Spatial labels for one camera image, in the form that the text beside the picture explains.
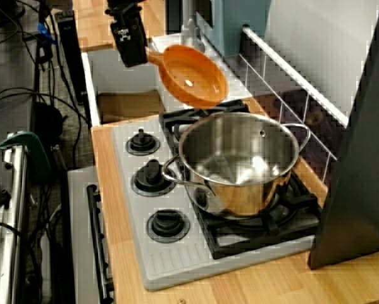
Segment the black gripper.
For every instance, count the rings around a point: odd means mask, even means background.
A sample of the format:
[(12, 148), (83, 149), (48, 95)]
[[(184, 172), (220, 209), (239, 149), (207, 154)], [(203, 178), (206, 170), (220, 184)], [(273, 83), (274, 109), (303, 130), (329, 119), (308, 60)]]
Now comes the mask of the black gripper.
[(147, 63), (146, 35), (140, 18), (142, 8), (138, 4), (108, 5), (105, 14), (112, 16), (111, 32), (126, 67)]

